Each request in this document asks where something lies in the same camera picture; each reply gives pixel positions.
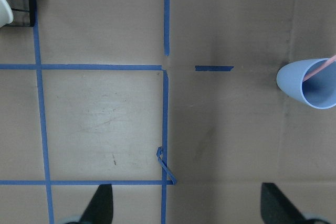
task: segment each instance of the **white bowl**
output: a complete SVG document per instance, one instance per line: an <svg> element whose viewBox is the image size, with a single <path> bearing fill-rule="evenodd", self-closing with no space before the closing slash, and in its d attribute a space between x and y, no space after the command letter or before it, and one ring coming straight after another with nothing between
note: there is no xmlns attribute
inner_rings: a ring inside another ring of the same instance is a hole
<svg viewBox="0 0 336 224"><path fill-rule="evenodd" d="M6 0L0 0L0 27L13 22L13 12Z"/></svg>

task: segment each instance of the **pink straw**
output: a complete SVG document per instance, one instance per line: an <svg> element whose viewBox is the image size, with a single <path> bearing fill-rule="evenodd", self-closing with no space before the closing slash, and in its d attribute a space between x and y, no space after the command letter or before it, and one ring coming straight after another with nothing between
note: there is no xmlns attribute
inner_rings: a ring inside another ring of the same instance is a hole
<svg viewBox="0 0 336 224"><path fill-rule="evenodd" d="M321 66L319 66L317 69L314 71L311 71L310 73L306 74L303 81L307 81L309 78L313 77L315 74L332 64L334 61L336 61L336 55L331 57L330 59L326 60L325 63L323 63Z"/></svg>

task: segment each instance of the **blue tape strip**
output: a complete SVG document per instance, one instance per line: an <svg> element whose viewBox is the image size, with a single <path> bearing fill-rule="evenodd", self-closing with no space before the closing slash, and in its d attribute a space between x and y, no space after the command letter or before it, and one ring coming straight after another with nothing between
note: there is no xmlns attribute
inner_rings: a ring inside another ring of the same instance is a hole
<svg viewBox="0 0 336 224"><path fill-rule="evenodd" d="M163 100L162 100L162 147L163 162L167 165L168 147L168 95L169 79L166 70L163 70ZM166 204L167 204L167 172L162 168L162 189L161 189L161 224L166 223Z"/></svg>
<svg viewBox="0 0 336 224"><path fill-rule="evenodd" d="M0 180L0 185L13 186L44 186L44 180Z"/></svg>
<svg viewBox="0 0 336 224"><path fill-rule="evenodd" d="M173 185L176 185L177 179L174 176L174 174L169 170L169 168L167 167L167 165L161 159L162 155L163 155L163 147L161 146L161 147L159 147L157 149L157 152L156 152L156 156L158 158L157 160L159 161L159 163L162 166L162 168L166 171L166 173L168 174L168 176L172 179Z"/></svg>
<svg viewBox="0 0 336 224"><path fill-rule="evenodd" d="M169 55L170 53L170 0L164 0L164 16L163 16L163 44L164 44L164 54Z"/></svg>
<svg viewBox="0 0 336 224"><path fill-rule="evenodd" d="M112 185L162 185L161 180L53 180L53 186L95 186L102 184ZM172 185L171 180L167 181L168 185Z"/></svg>
<svg viewBox="0 0 336 224"><path fill-rule="evenodd" d="M52 207L53 194L51 192L51 183L50 183L47 126L46 126L46 115L45 115L45 106L44 106L43 80L42 80L42 69L41 69L41 54L40 54L40 41L39 41L39 33L38 33L37 11L36 11L35 17L36 17L36 23L35 23L35 26L33 27L33 37L34 37L34 50L35 50L35 62L36 62L38 104L39 104L40 123L41 123L43 163L44 163L44 173L45 173L45 180L46 180L45 185L46 185L47 202L48 202L49 224L54 224L54 209Z"/></svg>
<svg viewBox="0 0 336 224"><path fill-rule="evenodd" d="M42 69L161 71L161 65L42 64Z"/></svg>
<svg viewBox="0 0 336 224"><path fill-rule="evenodd" d="M0 64L0 69L15 69L15 70L35 70L35 64Z"/></svg>
<svg viewBox="0 0 336 224"><path fill-rule="evenodd" d="M233 66L195 66L196 71L230 72Z"/></svg>
<svg viewBox="0 0 336 224"><path fill-rule="evenodd" d="M162 180L52 180L53 186L98 186L102 184L113 185L162 185ZM0 180L0 185L43 186L45 180Z"/></svg>

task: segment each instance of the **light blue cup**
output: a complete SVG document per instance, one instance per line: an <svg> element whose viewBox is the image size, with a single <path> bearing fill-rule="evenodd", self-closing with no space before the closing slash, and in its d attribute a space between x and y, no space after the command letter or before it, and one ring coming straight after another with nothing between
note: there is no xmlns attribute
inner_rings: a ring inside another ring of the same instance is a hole
<svg viewBox="0 0 336 224"><path fill-rule="evenodd" d="M306 73L322 65L328 58L300 60L282 67L277 74L279 88L290 97L316 109L336 105L336 62L303 81Z"/></svg>

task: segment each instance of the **blue tape line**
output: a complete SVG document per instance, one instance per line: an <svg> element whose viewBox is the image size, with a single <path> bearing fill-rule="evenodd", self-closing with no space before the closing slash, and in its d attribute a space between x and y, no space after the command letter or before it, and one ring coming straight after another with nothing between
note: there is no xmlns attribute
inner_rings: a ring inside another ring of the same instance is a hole
<svg viewBox="0 0 336 224"><path fill-rule="evenodd" d="M163 44L164 44L164 54L169 55L170 53L170 0L164 0L164 16L163 16Z"/></svg>
<svg viewBox="0 0 336 224"><path fill-rule="evenodd" d="M35 70L35 64L0 64L0 69L15 69L15 70Z"/></svg>
<svg viewBox="0 0 336 224"><path fill-rule="evenodd" d="M161 180L53 180L53 186L95 186L102 184L112 185L162 185Z"/></svg>
<svg viewBox="0 0 336 224"><path fill-rule="evenodd" d="M0 185L13 186L44 186L44 180L0 180Z"/></svg>
<svg viewBox="0 0 336 224"><path fill-rule="evenodd" d="M166 171L168 176L172 179L173 185L176 185L177 179L174 176L174 174L169 170L167 165L163 162L163 160L161 159L161 155L163 155L163 147L162 146L157 149L157 152L156 152L156 156L158 158L157 160L159 161L162 168Z"/></svg>
<svg viewBox="0 0 336 224"><path fill-rule="evenodd" d="M166 70L163 70L163 99L162 99L162 147L163 162L167 165L167 146L168 146L168 95L169 79ZM162 189L161 189L161 224L166 223L166 204L167 204L167 172L162 168Z"/></svg>
<svg viewBox="0 0 336 224"><path fill-rule="evenodd" d="M44 173L45 173L45 180L46 180L45 185L46 185L47 202L48 202L49 224L54 224L54 208L52 207L53 194L51 192L51 183L50 183L47 126L46 126L46 115L45 115L45 106L44 106L43 80L42 80L42 69L41 69L41 54L40 54L40 41L39 41L39 33L38 33L37 11L35 14L35 18L36 18L36 22L35 22L35 26L33 27L33 37L34 37L34 50L35 50L35 62L36 62L38 104L39 104L40 123L41 123L43 164L44 164Z"/></svg>
<svg viewBox="0 0 336 224"><path fill-rule="evenodd" d="M161 65L42 64L42 69L161 71Z"/></svg>
<svg viewBox="0 0 336 224"><path fill-rule="evenodd" d="M98 186L102 184L113 185L162 185L162 180L52 180L53 186ZM171 180L167 180L167 185L172 185ZM0 185L20 185L20 186L45 186L45 180L0 180Z"/></svg>
<svg viewBox="0 0 336 224"><path fill-rule="evenodd" d="M230 72L233 66L195 66L196 71Z"/></svg>

